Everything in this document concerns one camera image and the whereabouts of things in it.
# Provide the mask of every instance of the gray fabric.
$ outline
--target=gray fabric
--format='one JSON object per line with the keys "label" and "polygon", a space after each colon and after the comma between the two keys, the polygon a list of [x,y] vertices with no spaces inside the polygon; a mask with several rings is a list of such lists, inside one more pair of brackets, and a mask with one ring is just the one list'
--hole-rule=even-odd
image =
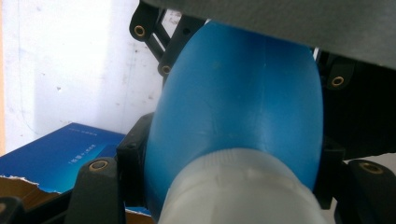
{"label": "gray fabric", "polygon": [[396,69],[396,1],[144,1]]}

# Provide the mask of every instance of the cardboard box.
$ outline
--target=cardboard box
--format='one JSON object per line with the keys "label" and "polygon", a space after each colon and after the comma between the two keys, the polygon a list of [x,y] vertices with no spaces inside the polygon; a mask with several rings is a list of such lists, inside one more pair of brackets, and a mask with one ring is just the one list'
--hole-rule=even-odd
{"label": "cardboard box", "polygon": [[[114,157],[124,134],[71,123],[0,157],[0,197],[17,196],[25,209],[73,188],[79,168],[97,157]],[[153,223],[128,212],[134,223]]]}

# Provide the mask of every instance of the white plastic fitting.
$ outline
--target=white plastic fitting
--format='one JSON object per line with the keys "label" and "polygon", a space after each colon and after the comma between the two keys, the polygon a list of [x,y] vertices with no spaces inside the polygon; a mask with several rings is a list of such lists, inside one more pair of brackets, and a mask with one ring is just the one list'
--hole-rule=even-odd
{"label": "white plastic fitting", "polygon": [[200,157],[177,175],[159,223],[327,222],[312,192],[280,160],[233,148]]}

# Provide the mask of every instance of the white wall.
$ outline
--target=white wall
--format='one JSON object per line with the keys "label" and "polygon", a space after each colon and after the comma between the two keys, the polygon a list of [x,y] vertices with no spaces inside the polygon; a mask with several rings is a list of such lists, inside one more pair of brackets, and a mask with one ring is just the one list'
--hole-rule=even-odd
{"label": "white wall", "polygon": [[70,122],[127,133],[154,111],[158,63],[128,30],[137,4],[3,1],[6,152]]}

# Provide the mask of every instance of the blue balloon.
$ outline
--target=blue balloon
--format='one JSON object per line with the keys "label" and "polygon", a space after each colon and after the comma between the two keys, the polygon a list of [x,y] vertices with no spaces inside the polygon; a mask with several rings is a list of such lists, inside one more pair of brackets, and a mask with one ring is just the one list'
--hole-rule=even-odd
{"label": "blue balloon", "polygon": [[309,48],[209,22],[179,55],[151,125],[148,209],[159,216],[172,181],[191,161],[233,147],[270,153],[312,189],[322,114]]}

